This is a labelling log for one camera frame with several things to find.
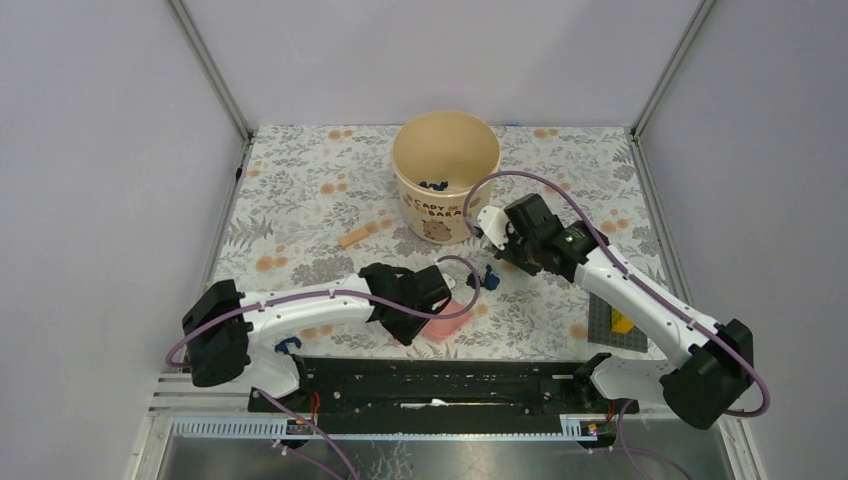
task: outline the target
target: gray lego baseplate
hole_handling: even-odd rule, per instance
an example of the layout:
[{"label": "gray lego baseplate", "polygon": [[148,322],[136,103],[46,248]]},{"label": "gray lego baseplate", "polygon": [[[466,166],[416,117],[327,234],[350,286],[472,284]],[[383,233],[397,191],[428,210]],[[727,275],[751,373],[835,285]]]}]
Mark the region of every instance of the gray lego baseplate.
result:
[{"label": "gray lego baseplate", "polygon": [[609,347],[648,352],[648,337],[636,327],[627,333],[613,332],[611,327],[612,307],[601,297],[589,294],[589,337],[588,341]]}]

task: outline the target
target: floral tablecloth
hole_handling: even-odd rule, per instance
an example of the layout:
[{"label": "floral tablecloth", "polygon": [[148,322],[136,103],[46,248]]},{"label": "floral tablecloth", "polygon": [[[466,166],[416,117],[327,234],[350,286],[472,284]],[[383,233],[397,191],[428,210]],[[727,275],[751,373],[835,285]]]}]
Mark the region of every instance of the floral tablecloth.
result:
[{"label": "floral tablecloth", "polygon": [[[233,278],[241,291],[284,290],[341,278],[373,262],[419,270],[454,253],[480,271],[491,264],[501,283],[495,291],[483,291],[472,321],[444,342],[419,335],[404,347],[372,322],[291,332],[304,342],[298,353],[568,361],[611,351],[627,358],[662,357],[654,345],[643,355],[586,342],[588,294],[565,279],[546,273],[530,277],[494,260],[480,239],[445,247],[412,233],[401,217],[389,165],[399,128],[262,127],[214,279]],[[636,267],[664,284],[624,129],[494,130],[501,142],[501,169],[556,180]],[[530,192],[541,192],[564,223],[576,218],[554,192],[523,178],[498,179],[492,204],[505,206]],[[339,237],[367,224],[378,231],[347,250],[339,246]],[[449,263],[442,263],[443,271],[457,280],[454,298],[465,303],[472,294],[464,285],[468,272]]]}]

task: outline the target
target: gray wall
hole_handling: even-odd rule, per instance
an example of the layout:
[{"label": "gray wall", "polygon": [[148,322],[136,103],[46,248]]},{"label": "gray wall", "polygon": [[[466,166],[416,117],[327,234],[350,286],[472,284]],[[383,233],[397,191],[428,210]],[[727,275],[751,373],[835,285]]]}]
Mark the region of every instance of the gray wall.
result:
[{"label": "gray wall", "polygon": [[0,477],[121,477],[238,147],[165,2],[0,6]]},{"label": "gray wall", "polygon": [[696,304],[754,330],[772,479],[845,478],[847,22],[719,2],[644,137]]},{"label": "gray wall", "polygon": [[259,124],[631,125],[699,0],[188,0]]}]

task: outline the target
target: pink block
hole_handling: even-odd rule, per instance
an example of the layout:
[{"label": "pink block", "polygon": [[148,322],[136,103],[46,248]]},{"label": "pink block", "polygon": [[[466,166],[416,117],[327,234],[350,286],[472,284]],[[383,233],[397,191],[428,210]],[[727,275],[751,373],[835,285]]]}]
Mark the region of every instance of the pink block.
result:
[{"label": "pink block", "polygon": [[[463,306],[456,303],[456,300],[451,300],[451,303],[442,310],[441,315],[456,313],[462,310],[462,308]],[[421,330],[421,333],[434,342],[441,342],[453,335],[455,331],[459,330],[459,327],[465,325],[469,320],[471,320],[471,312],[467,312],[456,318],[444,320],[435,318],[427,322],[427,326]]]}]

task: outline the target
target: wooden stick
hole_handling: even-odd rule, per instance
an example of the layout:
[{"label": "wooden stick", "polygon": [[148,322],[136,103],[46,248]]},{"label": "wooden stick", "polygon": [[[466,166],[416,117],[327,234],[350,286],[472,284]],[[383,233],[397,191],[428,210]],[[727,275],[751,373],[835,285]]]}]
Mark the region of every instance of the wooden stick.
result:
[{"label": "wooden stick", "polygon": [[379,229],[380,228],[377,226],[376,222],[368,222],[368,223],[365,224],[364,227],[357,228],[356,230],[354,230],[354,231],[348,233],[347,235],[345,235],[344,237],[340,238],[339,239],[339,245],[341,245],[342,248],[347,248],[347,247],[353,245],[354,243],[361,242],[362,240],[365,240],[366,238],[368,238],[368,235],[375,233]]}]

